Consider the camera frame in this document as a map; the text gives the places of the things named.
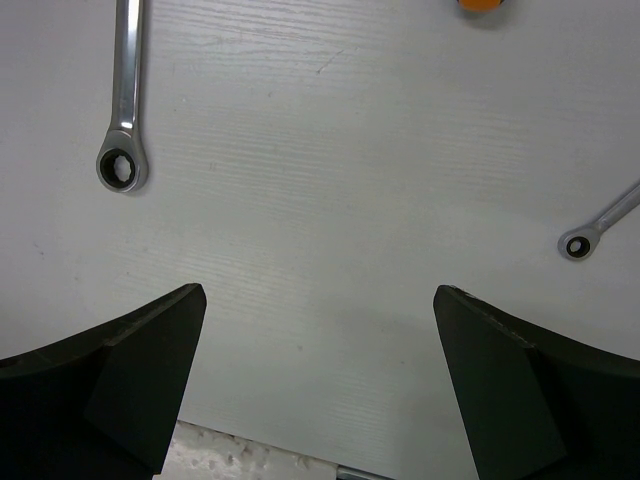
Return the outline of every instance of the orange object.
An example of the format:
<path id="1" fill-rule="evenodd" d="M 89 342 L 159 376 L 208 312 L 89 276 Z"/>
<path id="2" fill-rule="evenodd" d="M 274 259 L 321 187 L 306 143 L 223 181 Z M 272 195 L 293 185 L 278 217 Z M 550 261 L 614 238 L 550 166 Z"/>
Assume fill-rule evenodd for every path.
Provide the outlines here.
<path id="1" fill-rule="evenodd" d="M 488 12 L 498 8 L 504 0 L 458 0 L 458 3 L 465 10 L 471 12 Z"/>

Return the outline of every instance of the wrench handle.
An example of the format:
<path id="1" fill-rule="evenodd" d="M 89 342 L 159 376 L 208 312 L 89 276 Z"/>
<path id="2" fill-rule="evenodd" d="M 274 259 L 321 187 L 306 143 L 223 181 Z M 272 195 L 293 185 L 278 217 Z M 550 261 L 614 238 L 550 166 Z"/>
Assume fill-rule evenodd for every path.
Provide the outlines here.
<path id="1" fill-rule="evenodd" d="M 140 103 L 144 0 L 117 0 L 111 129 L 133 132 Z"/>
<path id="2" fill-rule="evenodd" d="M 640 205 L 640 182 L 633 185 L 613 202 L 611 206 L 597 218 L 594 222 L 594 227 L 600 233 L 604 233 L 638 205 Z"/>

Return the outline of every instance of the white wood grain surface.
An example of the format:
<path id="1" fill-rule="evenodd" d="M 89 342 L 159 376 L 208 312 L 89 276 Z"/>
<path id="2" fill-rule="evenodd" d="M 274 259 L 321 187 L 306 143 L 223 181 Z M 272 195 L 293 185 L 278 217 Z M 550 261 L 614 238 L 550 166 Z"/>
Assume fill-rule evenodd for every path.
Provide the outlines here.
<path id="1" fill-rule="evenodd" d="M 154 0 L 152 176 L 108 192 L 115 2 L 0 3 L 0 357 L 184 282 L 181 418 L 398 479 L 476 478 L 431 299 L 452 283 L 640 358 L 640 3 Z"/>

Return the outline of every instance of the ratcheting wrench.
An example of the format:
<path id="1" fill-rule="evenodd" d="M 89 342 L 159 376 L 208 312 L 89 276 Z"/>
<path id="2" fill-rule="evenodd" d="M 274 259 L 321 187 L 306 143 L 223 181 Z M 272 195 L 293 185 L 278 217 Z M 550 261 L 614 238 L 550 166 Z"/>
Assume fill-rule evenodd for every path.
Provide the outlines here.
<path id="1" fill-rule="evenodd" d="M 638 205 L 640 205 L 640 182 L 624 192 L 597 218 L 562 235 L 558 240 L 560 255 L 574 261 L 588 258 L 598 245 L 602 234 Z"/>
<path id="2" fill-rule="evenodd" d="M 114 192 L 140 188 L 148 173 L 139 125 L 143 4 L 144 0 L 117 0 L 116 5 L 111 123 L 96 162 L 100 181 Z M 128 164 L 128 175 L 119 172 L 121 158 Z"/>

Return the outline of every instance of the white table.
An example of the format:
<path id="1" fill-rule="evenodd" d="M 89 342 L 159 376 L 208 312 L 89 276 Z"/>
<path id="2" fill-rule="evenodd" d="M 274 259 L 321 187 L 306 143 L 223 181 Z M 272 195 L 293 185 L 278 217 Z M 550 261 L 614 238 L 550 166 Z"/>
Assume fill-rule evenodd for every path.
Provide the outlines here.
<path id="1" fill-rule="evenodd" d="M 154 0 L 152 176 L 107 191 L 115 1 L 0 4 L 0 357 L 185 282 L 180 417 L 394 478 L 476 478 L 442 283 L 640 358 L 640 2 Z"/>

